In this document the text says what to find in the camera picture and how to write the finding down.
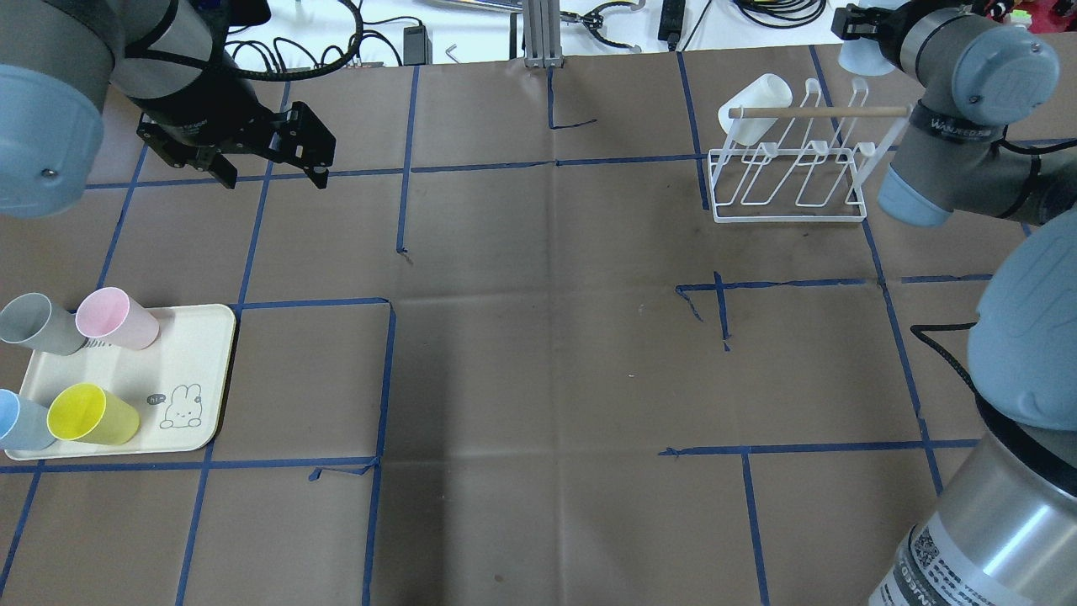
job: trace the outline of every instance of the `pink cup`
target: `pink cup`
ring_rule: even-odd
[[[106,343],[144,350],[157,339],[160,323],[123,290],[107,286],[83,299],[74,315],[79,333]]]

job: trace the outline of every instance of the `gray cup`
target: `gray cup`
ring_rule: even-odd
[[[74,316],[40,292],[16,297],[0,312],[0,341],[69,356],[86,343]]]

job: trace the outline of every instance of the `white label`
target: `white label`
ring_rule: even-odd
[[[912,560],[927,582],[954,606],[1033,606],[1031,600],[989,577],[965,556],[932,516],[909,546]]]
[[[868,598],[868,606],[909,606],[909,603],[905,601],[905,596],[901,595],[901,590],[898,589],[897,579],[894,577],[894,570],[891,569],[886,574],[886,577],[879,583],[879,587]]]

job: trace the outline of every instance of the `cartoon bunny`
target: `cartoon bunny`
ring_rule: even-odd
[[[201,425],[201,385],[180,385],[172,390],[172,397],[165,409],[165,421],[162,429],[180,427],[198,427]]]

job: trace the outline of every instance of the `wooden handle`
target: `wooden handle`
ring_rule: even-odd
[[[907,107],[729,108],[729,117],[905,117]]]

